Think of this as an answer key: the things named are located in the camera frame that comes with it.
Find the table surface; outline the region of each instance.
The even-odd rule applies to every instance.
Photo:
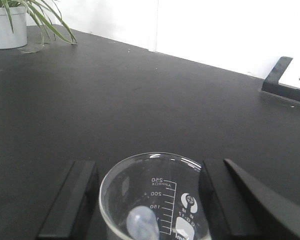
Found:
[[[75,36],[0,50],[1,234],[68,161],[96,161],[102,179],[146,152],[229,158],[300,205],[300,103],[262,92],[259,78]]]

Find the white pot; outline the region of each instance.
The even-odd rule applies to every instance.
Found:
[[[10,8],[13,31],[11,30],[6,9],[0,7],[0,49],[13,49],[27,45],[26,8]]]

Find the beaker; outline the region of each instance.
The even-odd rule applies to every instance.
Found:
[[[211,240],[199,198],[201,165],[186,157],[151,152],[126,158],[104,177],[99,192],[109,240],[133,240],[127,216],[138,206],[150,208],[160,240]]]

